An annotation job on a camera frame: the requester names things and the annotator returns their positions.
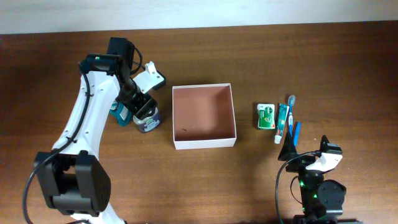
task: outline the open box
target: open box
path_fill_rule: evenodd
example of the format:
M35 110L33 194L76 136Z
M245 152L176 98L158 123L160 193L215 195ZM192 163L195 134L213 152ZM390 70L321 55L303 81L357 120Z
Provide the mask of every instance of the open box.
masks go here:
M234 146L231 84L173 86L172 91L176 149Z

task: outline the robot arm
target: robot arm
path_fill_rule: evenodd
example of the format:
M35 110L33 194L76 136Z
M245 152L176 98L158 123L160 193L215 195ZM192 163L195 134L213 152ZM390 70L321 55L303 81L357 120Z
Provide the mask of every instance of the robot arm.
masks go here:
M84 75L79 94L53 151L64 148L68 141L72 143L46 164L43 162L52 153L39 152L36 156L35 166L41 166L37 177L46 204L63 215L92 224L125 224L109 203L111 181L99 162L101 136L115 99L142 119L157 106L147 92L165 84L165 78L157 72L153 62L134 79L130 78L134 49L126 39L111 38L106 55L89 54L82 61L80 72ZM71 167L75 168L75 173L66 173Z
M298 154L294 146L293 137L290 133L286 134L285 143L278 160L286 161L281 170L286 167L287 172L298 173L304 213L304 215L294 216L294 223L362 223L339 221L337 219L343 214L342 206L346 187L335 180L325 180L323 176L326 172L333 170L342 158L343 151L341 148L336 144L330 143L326 136L322 136L319 150ZM281 170L277 176L275 204L279 221L283 223L279 215L277 201L278 180Z

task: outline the wooden table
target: wooden table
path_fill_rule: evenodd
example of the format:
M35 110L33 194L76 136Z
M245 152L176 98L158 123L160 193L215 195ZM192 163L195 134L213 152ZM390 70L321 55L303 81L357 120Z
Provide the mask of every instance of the wooden table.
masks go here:
M258 131L256 103L297 96L297 150L320 138L344 158L326 174L347 187L342 218L398 219L398 22L299 24L0 36L0 223L22 223L22 188L37 152L49 151L75 104L77 62L127 37L168 78L151 95L163 124L140 134L109 117L100 161L112 180L111 204L129 223L275 223L275 178L282 162L274 131ZM235 147L176 151L172 86L231 83ZM280 180L284 218L301 214ZM299 195L299 185L294 184ZM35 223L65 223L45 206L37 179L29 194Z

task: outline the small container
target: small container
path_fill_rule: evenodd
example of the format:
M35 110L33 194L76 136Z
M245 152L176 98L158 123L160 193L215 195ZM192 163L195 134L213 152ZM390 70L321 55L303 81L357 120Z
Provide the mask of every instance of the small container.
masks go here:
M257 105L257 114L259 115L259 121L257 123L257 129L269 130L275 129L275 105L273 104L262 104Z
M229 83L173 86L175 148L233 147L236 124Z
M159 110L155 108L155 113L152 116L144 118L143 120L138 119L136 116L132 117L132 120L138 125L141 133L148 133L160 125Z
M109 111L111 115L115 116L120 126L127 126L131 119L132 113L122 103L114 101Z

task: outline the white wall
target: white wall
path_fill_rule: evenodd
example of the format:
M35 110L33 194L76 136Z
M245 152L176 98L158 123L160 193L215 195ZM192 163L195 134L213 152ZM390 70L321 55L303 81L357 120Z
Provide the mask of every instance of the white wall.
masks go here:
M398 0L0 0L0 34L398 19Z

